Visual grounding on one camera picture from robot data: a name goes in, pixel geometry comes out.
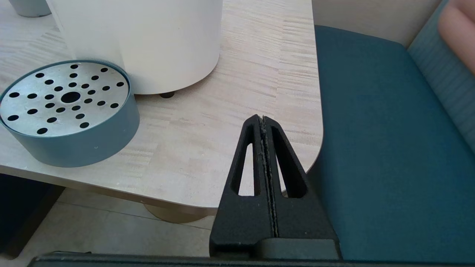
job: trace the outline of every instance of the pink object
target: pink object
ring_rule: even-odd
[[[450,0],[440,14],[438,30],[457,57],[475,74],[475,1]]]

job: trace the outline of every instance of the white wall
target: white wall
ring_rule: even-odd
[[[408,46],[440,0],[312,0],[313,21]]]

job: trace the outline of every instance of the light wood tabletop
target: light wood tabletop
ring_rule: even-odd
[[[71,59],[52,16],[20,17],[7,0],[0,0],[0,37],[0,91],[33,69]],[[311,1],[224,0],[214,71],[172,98],[135,98],[140,126],[118,154],[85,167],[53,167],[1,127],[0,172],[212,215],[242,123],[254,114],[281,124],[308,170],[323,138]],[[249,179],[241,186],[252,191]]]

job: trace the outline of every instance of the teal cushion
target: teal cushion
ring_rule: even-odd
[[[346,260],[475,263],[475,157],[405,50],[315,27],[318,189]]]

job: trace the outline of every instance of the white cylindrical container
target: white cylindrical container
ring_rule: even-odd
[[[190,86],[216,66],[222,0],[47,0],[74,59],[121,66],[135,94]]]

